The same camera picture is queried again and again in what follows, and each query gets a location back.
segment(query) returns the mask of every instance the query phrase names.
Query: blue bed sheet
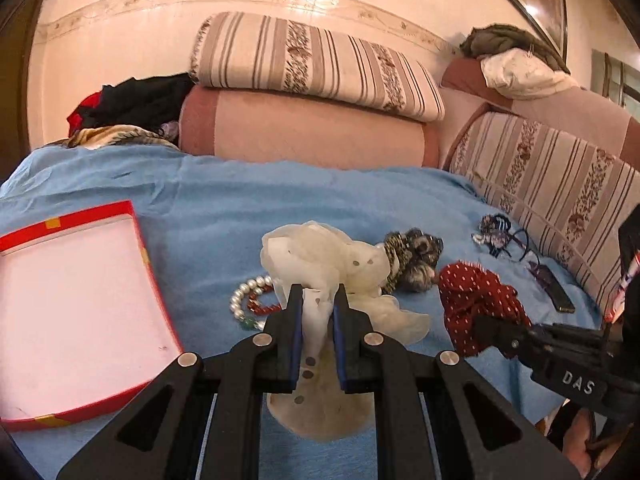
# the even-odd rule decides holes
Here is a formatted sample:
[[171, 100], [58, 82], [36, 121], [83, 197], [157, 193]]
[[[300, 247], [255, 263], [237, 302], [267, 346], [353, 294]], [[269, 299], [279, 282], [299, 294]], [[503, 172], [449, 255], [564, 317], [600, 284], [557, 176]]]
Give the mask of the blue bed sheet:
[[[513, 285], [533, 322], [593, 327], [596, 306], [561, 267], [545, 258], [577, 307], [558, 314], [523, 264], [495, 259], [470, 236], [496, 212], [469, 182], [418, 168], [337, 171], [302, 164], [246, 164], [190, 156], [161, 146], [108, 147], [94, 152], [51, 146], [31, 154], [0, 188], [0, 233], [117, 200], [132, 200], [169, 314], [184, 347], [202, 356], [228, 351], [248, 335], [228, 310], [238, 283], [262, 272], [261, 237], [308, 220], [326, 222], [371, 244], [389, 231], [418, 226], [444, 240], [438, 267], [480, 262]], [[81, 279], [83, 269], [74, 272]], [[430, 334], [412, 349], [451, 349], [436, 289], [399, 294], [404, 308], [433, 316]], [[529, 379], [530, 371], [495, 349], [468, 360], [529, 420], [561, 401]], [[62, 465], [113, 415], [66, 428], [15, 433], [41, 475]], [[353, 479], [376, 475], [373, 430], [318, 444], [285, 430], [264, 410], [260, 478]]]

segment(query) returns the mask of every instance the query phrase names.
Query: round metal pivot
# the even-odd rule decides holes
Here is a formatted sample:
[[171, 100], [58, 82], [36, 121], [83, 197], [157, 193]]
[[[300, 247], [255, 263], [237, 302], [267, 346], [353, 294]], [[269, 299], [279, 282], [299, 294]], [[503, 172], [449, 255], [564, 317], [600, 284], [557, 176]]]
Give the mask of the round metal pivot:
[[178, 357], [178, 364], [180, 366], [184, 366], [185, 368], [187, 366], [193, 366], [194, 364], [196, 364], [197, 361], [198, 361], [198, 356], [193, 352], [187, 352], [185, 354], [182, 354], [180, 357]]
[[254, 345], [256, 346], [267, 346], [271, 344], [271, 341], [273, 341], [273, 338], [264, 332], [254, 335]]
[[364, 342], [371, 346], [378, 346], [382, 344], [385, 338], [382, 337], [379, 333], [369, 332], [366, 336], [364, 336]]
[[451, 350], [447, 350], [440, 354], [440, 360], [446, 365], [453, 366], [460, 362], [460, 356]]

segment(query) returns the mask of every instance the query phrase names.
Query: striped pillow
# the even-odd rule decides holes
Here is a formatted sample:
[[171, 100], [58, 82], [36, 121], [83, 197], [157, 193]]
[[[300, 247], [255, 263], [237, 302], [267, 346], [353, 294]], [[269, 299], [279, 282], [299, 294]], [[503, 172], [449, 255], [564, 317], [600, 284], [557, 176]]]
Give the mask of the striped pillow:
[[200, 27], [190, 75], [203, 86], [307, 94], [411, 117], [444, 117], [420, 62], [347, 34], [261, 14], [220, 12]]
[[618, 228], [640, 201], [640, 173], [571, 134], [493, 112], [469, 128], [450, 171], [526, 228], [604, 310], [620, 280]]

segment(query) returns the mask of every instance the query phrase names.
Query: red polka dot scrunchie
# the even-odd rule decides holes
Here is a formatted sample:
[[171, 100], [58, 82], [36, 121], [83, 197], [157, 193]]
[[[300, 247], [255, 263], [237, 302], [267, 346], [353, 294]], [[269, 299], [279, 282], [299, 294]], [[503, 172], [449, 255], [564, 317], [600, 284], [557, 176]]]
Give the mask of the red polka dot scrunchie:
[[511, 285], [503, 285], [497, 274], [477, 264], [456, 262], [446, 266], [440, 272], [438, 288], [444, 326], [456, 352], [462, 356], [478, 355], [487, 348], [473, 338], [474, 316], [485, 314], [531, 326], [517, 300], [518, 291]]

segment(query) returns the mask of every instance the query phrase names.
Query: bracelet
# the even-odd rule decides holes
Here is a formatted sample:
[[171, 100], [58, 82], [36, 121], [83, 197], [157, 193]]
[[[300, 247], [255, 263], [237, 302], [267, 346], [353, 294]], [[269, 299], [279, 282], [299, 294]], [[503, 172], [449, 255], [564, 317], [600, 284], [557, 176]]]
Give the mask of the bracelet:
[[268, 316], [273, 312], [282, 310], [282, 306], [279, 303], [263, 306], [258, 300], [259, 296], [263, 295], [265, 292], [271, 292], [272, 290], [273, 282], [271, 281], [271, 277], [258, 276], [255, 279], [241, 283], [231, 295], [229, 300], [229, 309], [243, 329], [264, 330], [264, 320], [258, 321], [254, 316], [246, 314], [242, 310], [242, 299], [245, 296], [248, 298], [246, 307], [256, 316]]

